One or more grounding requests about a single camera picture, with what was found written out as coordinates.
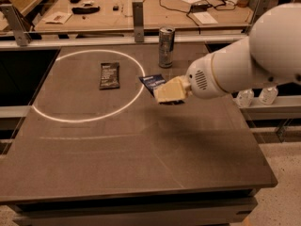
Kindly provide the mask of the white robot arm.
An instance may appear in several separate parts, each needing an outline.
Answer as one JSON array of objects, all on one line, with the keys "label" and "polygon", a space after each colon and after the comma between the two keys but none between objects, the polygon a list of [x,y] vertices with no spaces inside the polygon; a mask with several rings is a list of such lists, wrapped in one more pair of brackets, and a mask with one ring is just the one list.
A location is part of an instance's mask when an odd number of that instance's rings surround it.
[{"label": "white robot arm", "polygon": [[248,36],[191,63],[186,74],[153,91],[159,103],[190,95],[212,99],[246,89],[300,82],[301,4],[266,11]]}]

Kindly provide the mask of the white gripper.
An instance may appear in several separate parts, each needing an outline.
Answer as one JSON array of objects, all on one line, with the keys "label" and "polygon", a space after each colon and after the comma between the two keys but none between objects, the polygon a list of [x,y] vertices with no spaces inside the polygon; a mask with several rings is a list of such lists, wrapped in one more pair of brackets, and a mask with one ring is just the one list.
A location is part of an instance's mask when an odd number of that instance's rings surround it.
[{"label": "white gripper", "polygon": [[176,76],[153,91],[157,103],[169,103],[186,99],[192,93],[200,99],[221,97],[227,93],[214,77],[214,55],[208,54],[195,60],[186,75]]}]

